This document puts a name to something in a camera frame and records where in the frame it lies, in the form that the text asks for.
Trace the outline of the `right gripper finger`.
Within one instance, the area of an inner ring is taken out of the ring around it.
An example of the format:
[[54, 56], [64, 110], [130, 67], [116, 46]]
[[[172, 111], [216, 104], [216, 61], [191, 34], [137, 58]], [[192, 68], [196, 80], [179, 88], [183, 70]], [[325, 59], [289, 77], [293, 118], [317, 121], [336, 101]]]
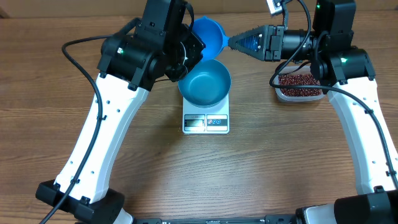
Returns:
[[237, 45], [237, 44], [229, 44], [229, 47], [233, 50], [237, 50], [238, 52], [241, 52], [243, 54], [246, 54], [246, 55], [256, 58], [258, 60], [266, 59], [266, 53], [262, 46], [260, 46], [260, 49], [257, 49], [257, 50], [252, 50], [252, 49], [249, 49], [249, 48]]
[[230, 47], [258, 47], [266, 35], [266, 26], [258, 26], [229, 38]]

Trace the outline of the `blue plastic measuring scoop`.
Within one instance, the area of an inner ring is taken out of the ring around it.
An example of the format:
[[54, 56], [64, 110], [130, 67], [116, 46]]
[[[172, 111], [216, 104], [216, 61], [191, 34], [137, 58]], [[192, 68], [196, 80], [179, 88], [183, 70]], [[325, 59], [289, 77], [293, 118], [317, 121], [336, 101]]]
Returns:
[[203, 61], [212, 60], [228, 46], [229, 37], [225, 34], [222, 25], [209, 17], [203, 16], [196, 19], [193, 31], [204, 42], [202, 50]]

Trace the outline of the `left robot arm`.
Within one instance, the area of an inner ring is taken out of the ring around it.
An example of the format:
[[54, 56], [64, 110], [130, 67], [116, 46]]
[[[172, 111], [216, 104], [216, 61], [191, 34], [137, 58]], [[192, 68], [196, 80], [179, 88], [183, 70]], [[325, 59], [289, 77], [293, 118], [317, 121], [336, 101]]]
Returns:
[[185, 24], [186, 1], [148, 1], [142, 17], [103, 36], [95, 95], [74, 150], [59, 175], [35, 196], [80, 223], [133, 223], [124, 195], [109, 180], [127, 130], [161, 77], [177, 82], [202, 59], [205, 44]]

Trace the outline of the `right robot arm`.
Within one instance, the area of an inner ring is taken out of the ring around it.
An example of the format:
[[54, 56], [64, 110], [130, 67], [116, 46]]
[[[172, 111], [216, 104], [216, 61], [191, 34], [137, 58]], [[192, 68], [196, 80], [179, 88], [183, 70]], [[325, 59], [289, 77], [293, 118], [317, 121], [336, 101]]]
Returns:
[[352, 44], [356, 3], [318, 0], [306, 30], [287, 24], [261, 26], [229, 39], [231, 49], [279, 66], [309, 64], [335, 109], [354, 165], [357, 195], [325, 205], [298, 208], [293, 215], [267, 215], [266, 223], [396, 223], [397, 151], [377, 94], [376, 72], [368, 53]]

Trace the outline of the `teal metal bowl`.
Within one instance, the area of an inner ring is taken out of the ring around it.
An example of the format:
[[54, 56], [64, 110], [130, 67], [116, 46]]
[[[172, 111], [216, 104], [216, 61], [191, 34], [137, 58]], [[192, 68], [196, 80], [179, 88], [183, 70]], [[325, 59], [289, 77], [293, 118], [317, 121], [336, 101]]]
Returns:
[[183, 80], [178, 81], [178, 89], [192, 105], [209, 108], [227, 97], [231, 84], [227, 67], [211, 59], [198, 63]]

